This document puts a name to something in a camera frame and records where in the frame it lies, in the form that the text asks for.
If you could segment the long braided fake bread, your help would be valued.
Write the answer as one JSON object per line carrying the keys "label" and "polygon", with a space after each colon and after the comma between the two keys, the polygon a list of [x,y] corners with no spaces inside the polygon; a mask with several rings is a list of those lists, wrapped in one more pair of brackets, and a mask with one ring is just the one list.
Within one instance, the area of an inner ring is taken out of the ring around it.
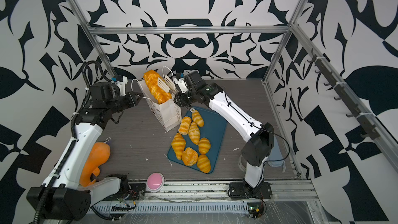
{"label": "long braided fake bread", "polygon": [[157,100],[158,104],[163,104],[172,99],[172,95],[158,86],[158,78],[161,78],[161,76],[154,70],[149,70],[144,74],[144,80],[150,93]]}

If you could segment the white paper gift bag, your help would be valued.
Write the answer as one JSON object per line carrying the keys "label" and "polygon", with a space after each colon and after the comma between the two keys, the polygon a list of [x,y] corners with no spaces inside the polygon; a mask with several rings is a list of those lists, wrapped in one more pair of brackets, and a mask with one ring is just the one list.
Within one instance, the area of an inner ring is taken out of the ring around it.
{"label": "white paper gift bag", "polygon": [[158,104],[157,100],[152,96],[147,87],[144,78],[142,80],[133,79],[131,86],[137,84],[143,94],[144,100],[147,102],[151,112],[155,115],[161,126],[165,131],[177,127],[181,122],[180,107],[174,103],[175,93],[171,93],[172,99],[163,104]]}

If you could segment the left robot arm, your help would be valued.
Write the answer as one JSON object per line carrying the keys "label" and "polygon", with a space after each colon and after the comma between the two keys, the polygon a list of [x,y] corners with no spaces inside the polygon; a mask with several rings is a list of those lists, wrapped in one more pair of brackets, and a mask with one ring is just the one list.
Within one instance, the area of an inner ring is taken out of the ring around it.
{"label": "left robot arm", "polygon": [[[104,81],[90,84],[89,65],[94,64]],[[89,209],[103,199],[114,196],[124,199],[130,190],[126,175],[114,174],[90,186],[80,183],[84,165],[97,139],[113,115],[139,104],[143,94],[126,91],[128,79],[122,76],[107,78],[97,61],[85,62],[81,73],[86,83],[86,96],[70,121],[72,136],[55,168],[41,186],[32,187],[27,200],[35,209],[33,223],[45,220],[64,220],[68,224],[81,220]]]}

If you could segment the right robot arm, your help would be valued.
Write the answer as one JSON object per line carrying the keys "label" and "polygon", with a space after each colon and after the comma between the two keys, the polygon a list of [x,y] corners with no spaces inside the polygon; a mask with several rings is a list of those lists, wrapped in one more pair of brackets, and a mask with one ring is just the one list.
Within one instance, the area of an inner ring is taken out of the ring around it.
{"label": "right robot arm", "polygon": [[156,79],[156,84],[166,93],[172,93],[174,103],[180,107],[192,108],[193,103],[202,103],[222,116],[245,141],[241,150],[246,160],[246,172],[242,183],[229,186],[231,199],[269,199],[271,189],[264,181],[263,171],[275,144],[276,137],[271,124],[262,124],[238,107],[224,88],[216,83],[209,84],[197,71],[180,74],[179,79],[169,77]]}

